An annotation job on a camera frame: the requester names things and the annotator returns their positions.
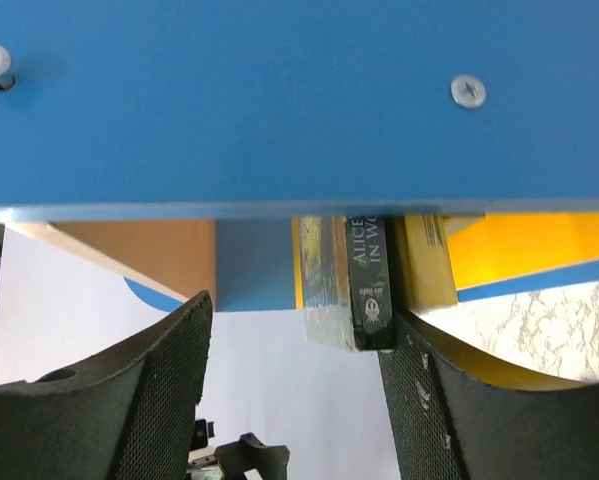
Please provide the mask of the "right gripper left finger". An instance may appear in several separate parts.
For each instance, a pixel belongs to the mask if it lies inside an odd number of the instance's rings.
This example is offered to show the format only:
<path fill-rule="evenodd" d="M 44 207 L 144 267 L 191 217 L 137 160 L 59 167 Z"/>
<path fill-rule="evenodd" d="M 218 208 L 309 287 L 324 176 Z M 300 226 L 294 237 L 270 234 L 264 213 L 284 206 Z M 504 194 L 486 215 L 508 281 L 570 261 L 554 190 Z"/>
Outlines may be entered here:
<path fill-rule="evenodd" d="M 0 385 L 0 479 L 182 479 L 208 361 L 201 292 L 34 382 Z"/>

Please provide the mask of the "yellow book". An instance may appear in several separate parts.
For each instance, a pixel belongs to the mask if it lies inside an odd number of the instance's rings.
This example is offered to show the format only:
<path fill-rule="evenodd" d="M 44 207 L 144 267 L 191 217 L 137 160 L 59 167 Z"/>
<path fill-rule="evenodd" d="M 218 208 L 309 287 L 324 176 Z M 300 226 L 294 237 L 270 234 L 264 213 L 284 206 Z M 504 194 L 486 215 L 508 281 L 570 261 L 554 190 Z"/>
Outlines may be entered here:
<path fill-rule="evenodd" d="M 405 306 L 415 312 L 453 307 L 458 295 L 443 219 L 410 214 L 393 220 L 394 246 Z"/>

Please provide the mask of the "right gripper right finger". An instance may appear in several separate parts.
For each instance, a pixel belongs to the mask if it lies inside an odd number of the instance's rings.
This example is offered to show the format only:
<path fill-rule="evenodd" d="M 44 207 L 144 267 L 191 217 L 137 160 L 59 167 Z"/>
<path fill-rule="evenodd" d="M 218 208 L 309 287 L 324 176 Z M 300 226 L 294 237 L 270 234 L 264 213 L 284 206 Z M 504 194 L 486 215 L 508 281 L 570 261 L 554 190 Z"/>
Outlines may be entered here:
<path fill-rule="evenodd" d="M 379 356 L 403 479 L 599 479 L 599 383 L 487 354 L 406 311 Z"/>

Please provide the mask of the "green Alice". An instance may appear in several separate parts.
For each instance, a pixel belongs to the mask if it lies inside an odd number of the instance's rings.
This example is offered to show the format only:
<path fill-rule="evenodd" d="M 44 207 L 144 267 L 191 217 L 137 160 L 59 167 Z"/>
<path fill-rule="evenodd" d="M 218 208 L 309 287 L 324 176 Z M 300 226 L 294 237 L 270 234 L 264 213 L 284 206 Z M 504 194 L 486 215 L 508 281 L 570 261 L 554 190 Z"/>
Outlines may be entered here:
<path fill-rule="evenodd" d="M 295 299 L 313 343 L 350 352 L 396 346 L 384 219 L 293 220 Z"/>

